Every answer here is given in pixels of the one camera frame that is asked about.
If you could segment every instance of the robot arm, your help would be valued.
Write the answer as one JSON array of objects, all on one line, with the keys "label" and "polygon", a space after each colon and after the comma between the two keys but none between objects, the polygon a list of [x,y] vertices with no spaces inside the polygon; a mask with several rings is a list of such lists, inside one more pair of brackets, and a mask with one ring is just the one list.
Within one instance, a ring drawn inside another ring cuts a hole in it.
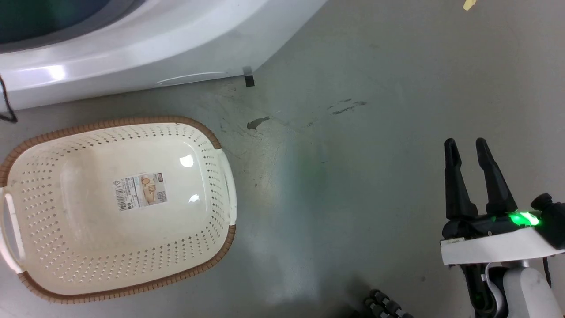
[{"label": "robot arm", "polygon": [[543,194],[532,202],[538,211],[518,212],[486,141],[477,139],[476,148],[489,199],[483,215],[467,193],[455,140],[445,141],[444,264],[461,267],[477,318],[562,318],[551,287],[528,260],[564,252],[565,204]]}]

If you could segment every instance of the washing machine door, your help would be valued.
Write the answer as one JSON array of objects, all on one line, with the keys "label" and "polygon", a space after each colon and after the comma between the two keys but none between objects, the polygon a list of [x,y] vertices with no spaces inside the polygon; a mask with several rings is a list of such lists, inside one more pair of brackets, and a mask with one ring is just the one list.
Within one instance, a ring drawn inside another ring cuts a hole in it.
[{"label": "washing machine door", "polygon": [[0,1],[0,53],[45,46],[100,29],[143,0]]}]

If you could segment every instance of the sticker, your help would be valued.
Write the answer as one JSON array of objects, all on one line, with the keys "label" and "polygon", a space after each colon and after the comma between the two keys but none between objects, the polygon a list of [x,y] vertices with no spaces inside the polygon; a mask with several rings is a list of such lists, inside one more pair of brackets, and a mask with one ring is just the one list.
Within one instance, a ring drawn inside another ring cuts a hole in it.
[{"label": "sticker", "polygon": [[144,173],[114,180],[118,210],[133,210],[167,202],[162,173]]},{"label": "sticker", "polygon": [[454,244],[454,243],[459,243],[459,242],[464,242],[465,238],[454,238],[454,239],[444,239],[442,241],[440,241],[440,245],[441,247],[449,245],[449,244]]}]

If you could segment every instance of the barcode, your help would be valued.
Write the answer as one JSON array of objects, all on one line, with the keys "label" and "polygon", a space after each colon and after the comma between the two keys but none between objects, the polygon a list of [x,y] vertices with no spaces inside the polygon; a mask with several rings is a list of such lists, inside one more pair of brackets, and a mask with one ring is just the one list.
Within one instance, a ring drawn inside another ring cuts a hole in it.
[{"label": "barcode", "polygon": [[128,206],[125,204],[124,189],[117,188],[115,190],[115,194],[116,194],[116,200],[118,201],[118,208],[120,209],[120,211],[125,211],[128,208]]}]

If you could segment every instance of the floor stain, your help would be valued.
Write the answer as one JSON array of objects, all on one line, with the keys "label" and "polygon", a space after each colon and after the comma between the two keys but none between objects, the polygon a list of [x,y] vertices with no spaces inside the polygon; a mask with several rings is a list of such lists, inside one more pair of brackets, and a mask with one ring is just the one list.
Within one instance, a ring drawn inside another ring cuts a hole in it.
[{"label": "floor stain", "polygon": [[311,122],[309,122],[309,123],[306,125],[306,127],[312,126],[312,125],[313,125],[315,122],[317,122],[317,121],[318,121],[318,119],[317,119],[317,118],[314,118],[314,120],[311,121]]},{"label": "floor stain", "polygon": [[237,133],[240,134],[240,136],[243,137],[242,132],[244,132],[245,134],[247,134],[247,135],[249,135],[249,136],[251,136],[251,137],[253,137],[253,138],[257,138],[257,136],[255,136],[255,135],[251,134],[250,132],[244,130],[244,129],[241,128],[240,126],[237,126],[237,128],[238,128],[239,130],[241,130],[241,132],[237,131]]},{"label": "floor stain", "polygon": [[255,129],[257,130],[257,126],[259,126],[261,123],[268,121],[269,119],[271,119],[271,117],[267,116],[267,117],[263,117],[263,118],[257,118],[249,123],[247,123],[247,129],[251,130],[251,129]]},{"label": "floor stain", "polygon": [[332,114],[332,115],[339,115],[339,114],[341,114],[341,113],[343,113],[343,112],[346,112],[346,111],[349,111],[349,110],[351,110],[351,109],[354,109],[355,107],[363,106],[363,105],[366,105],[366,104],[367,104],[367,102],[363,102],[363,101],[354,102],[354,103],[353,103],[353,106],[346,107],[346,108],[344,108],[344,109],[342,109],[342,110],[334,111],[334,112],[332,112],[331,114]]}]

